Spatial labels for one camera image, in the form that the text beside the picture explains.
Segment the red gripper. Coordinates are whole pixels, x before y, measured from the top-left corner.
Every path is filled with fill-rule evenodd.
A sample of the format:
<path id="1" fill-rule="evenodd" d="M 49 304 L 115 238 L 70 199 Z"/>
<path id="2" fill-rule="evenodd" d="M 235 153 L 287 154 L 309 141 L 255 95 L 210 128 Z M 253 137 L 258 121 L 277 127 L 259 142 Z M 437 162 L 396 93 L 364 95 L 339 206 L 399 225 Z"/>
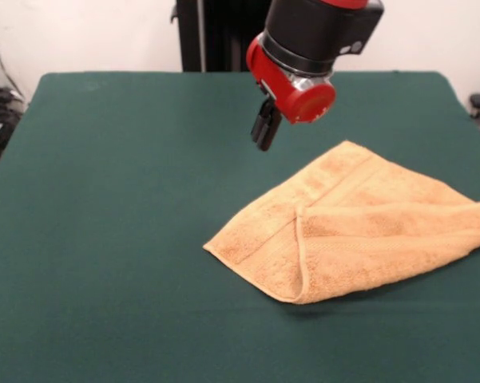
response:
<path id="1" fill-rule="evenodd" d="M 279 109 L 272 109 L 272 99 L 267 97 L 252 127 L 252 141 L 260 143 L 263 152 L 272 145 L 282 121 L 281 114 L 292 124 L 311 123 L 327 113 L 335 102 L 336 91 L 328 75 L 303 77 L 283 69 L 265 52 L 263 34 L 258 34 L 250 43 L 246 61 L 258 85 Z"/>

